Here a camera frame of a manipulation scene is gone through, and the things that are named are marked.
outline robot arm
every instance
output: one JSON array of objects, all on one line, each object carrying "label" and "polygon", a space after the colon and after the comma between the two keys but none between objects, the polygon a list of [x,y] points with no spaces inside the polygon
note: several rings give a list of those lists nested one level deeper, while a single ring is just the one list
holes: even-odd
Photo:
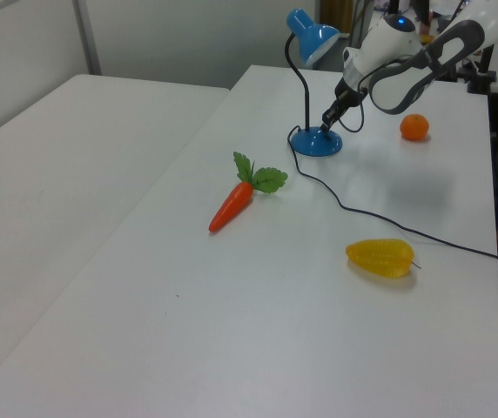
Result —
[{"label": "robot arm", "polygon": [[[344,51],[344,76],[336,86],[336,100],[323,114],[321,129],[328,131],[349,107],[358,106],[367,92],[381,111],[402,113],[435,78],[464,57],[495,42],[498,42],[498,0],[472,2],[425,47],[421,47],[409,19],[385,17],[371,29],[360,50]],[[369,77],[372,71],[397,58],[406,59]]]}]

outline toy carrot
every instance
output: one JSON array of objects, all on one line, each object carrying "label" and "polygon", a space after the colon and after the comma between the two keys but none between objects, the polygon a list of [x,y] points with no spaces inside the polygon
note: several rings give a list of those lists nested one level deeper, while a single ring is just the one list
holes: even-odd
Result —
[{"label": "toy carrot", "polygon": [[216,233],[232,220],[251,201],[252,193],[258,190],[263,193],[274,193],[284,185],[287,174],[276,168],[267,167],[253,174],[249,158],[239,152],[233,153],[233,161],[238,167],[238,178],[241,183],[236,185],[212,219],[208,230]]}]

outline toy orange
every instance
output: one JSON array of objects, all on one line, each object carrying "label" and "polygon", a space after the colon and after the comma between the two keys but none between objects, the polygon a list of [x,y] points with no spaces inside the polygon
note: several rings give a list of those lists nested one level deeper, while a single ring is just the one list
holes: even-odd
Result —
[{"label": "toy orange", "polygon": [[417,113],[407,115],[402,119],[400,132],[404,139],[421,141],[429,131],[429,123],[423,115]]}]

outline white wall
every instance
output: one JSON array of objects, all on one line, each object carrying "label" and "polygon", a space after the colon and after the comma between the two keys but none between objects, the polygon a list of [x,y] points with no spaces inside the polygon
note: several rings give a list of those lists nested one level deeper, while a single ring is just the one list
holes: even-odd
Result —
[{"label": "white wall", "polygon": [[103,75],[226,88],[250,64],[287,66],[287,14],[301,7],[314,17],[316,3],[82,0]]},{"label": "white wall", "polygon": [[81,73],[88,70],[71,0],[0,10],[0,126]]}]

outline blue desk lamp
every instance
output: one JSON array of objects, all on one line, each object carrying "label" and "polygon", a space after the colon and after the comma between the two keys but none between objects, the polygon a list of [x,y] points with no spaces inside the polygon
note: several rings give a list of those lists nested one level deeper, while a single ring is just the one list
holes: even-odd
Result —
[{"label": "blue desk lamp", "polygon": [[303,64],[308,66],[326,54],[336,43],[340,33],[331,26],[314,24],[302,9],[296,9],[288,15],[287,25],[292,30],[292,35],[286,42],[286,60],[305,89],[305,130],[293,135],[292,147],[298,153],[311,157],[335,154],[342,148],[340,135],[332,131],[323,132],[318,126],[309,127],[309,87],[290,58],[290,43],[295,37],[299,39],[299,55]]}]

